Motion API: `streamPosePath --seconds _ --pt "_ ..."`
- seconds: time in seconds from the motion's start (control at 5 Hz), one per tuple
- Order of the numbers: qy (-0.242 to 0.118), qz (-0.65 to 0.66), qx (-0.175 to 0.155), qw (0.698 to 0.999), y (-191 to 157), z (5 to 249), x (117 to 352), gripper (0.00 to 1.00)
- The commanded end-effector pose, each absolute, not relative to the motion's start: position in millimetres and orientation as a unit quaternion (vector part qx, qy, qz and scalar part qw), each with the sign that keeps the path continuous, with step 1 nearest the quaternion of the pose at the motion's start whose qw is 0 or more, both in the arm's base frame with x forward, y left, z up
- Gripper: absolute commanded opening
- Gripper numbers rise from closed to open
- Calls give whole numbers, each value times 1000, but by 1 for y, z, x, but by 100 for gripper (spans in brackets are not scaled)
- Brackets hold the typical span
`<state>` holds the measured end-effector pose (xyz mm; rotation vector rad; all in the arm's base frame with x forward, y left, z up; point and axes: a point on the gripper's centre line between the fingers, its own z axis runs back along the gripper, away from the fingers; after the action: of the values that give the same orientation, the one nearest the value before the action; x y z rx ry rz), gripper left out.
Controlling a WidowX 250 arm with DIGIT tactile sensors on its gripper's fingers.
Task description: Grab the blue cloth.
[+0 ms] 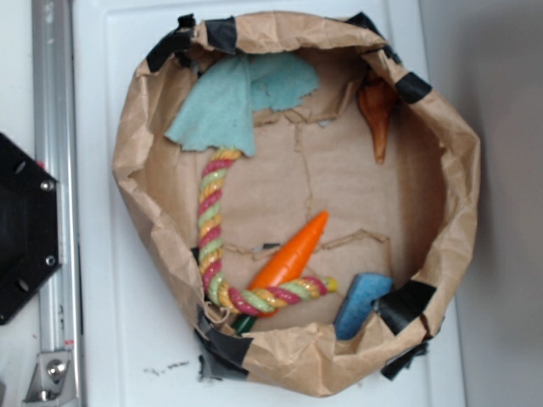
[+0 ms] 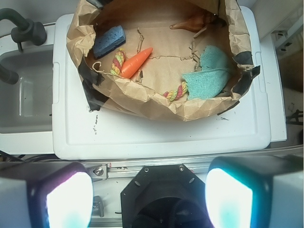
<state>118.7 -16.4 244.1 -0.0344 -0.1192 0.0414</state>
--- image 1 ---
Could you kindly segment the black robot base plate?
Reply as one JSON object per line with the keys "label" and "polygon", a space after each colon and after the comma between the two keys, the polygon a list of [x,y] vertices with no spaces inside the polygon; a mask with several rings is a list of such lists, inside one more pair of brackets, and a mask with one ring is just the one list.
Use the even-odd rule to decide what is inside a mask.
{"label": "black robot base plate", "polygon": [[57,181],[1,135],[1,324],[60,267]]}

